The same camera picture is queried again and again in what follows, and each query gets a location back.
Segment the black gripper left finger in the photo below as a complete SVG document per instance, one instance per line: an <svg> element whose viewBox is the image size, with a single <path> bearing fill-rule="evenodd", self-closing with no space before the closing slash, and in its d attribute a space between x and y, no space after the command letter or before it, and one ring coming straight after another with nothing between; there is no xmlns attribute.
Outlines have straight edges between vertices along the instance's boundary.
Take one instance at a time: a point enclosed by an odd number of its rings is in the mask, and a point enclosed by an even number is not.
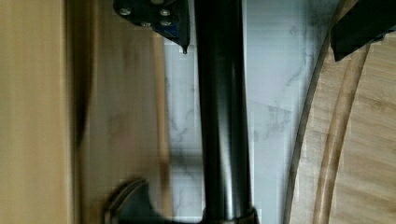
<svg viewBox="0 0 396 224"><path fill-rule="evenodd" d="M187 53L191 41L188 0L113 0L113 8L128 22L151 28Z"/></svg>

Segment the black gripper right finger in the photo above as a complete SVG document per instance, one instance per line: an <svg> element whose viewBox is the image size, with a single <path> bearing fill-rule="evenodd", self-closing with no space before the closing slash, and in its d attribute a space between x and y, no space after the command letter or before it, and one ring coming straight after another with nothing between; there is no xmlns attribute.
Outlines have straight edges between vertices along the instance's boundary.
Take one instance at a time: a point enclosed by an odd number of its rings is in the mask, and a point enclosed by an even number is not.
<svg viewBox="0 0 396 224"><path fill-rule="evenodd" d="M358 0L331 29L331 47L339 62L395 30L396 0Z"/></svg>

